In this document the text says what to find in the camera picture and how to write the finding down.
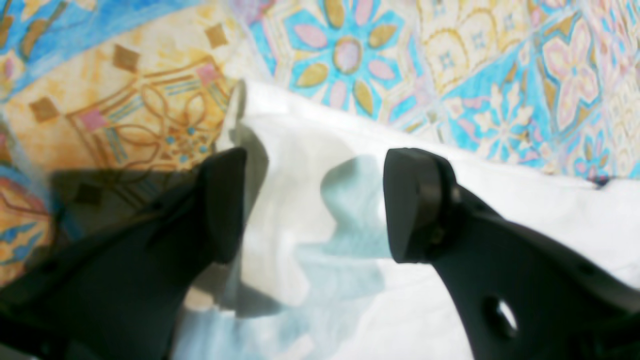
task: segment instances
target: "white fabric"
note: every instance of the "white fabric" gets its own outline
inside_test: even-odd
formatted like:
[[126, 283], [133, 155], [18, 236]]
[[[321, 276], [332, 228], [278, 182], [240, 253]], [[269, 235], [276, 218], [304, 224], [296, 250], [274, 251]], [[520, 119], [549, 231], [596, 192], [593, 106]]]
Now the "white fabric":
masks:
[[[596, 190], [489, 163], [260, 83], [236, 88], [217, 146], [250, 154], [239, 278], [227, 281], [224, 311], [187, 301], [176, 359], [472, 359], [433, 268], [390, 259], [381, 177], [394, 147], [447, 158], [458, 182], [505, 218], [640, 286], [638, 182]], [[239, 281], [279, 306], [243, 318], [252, 300]]]

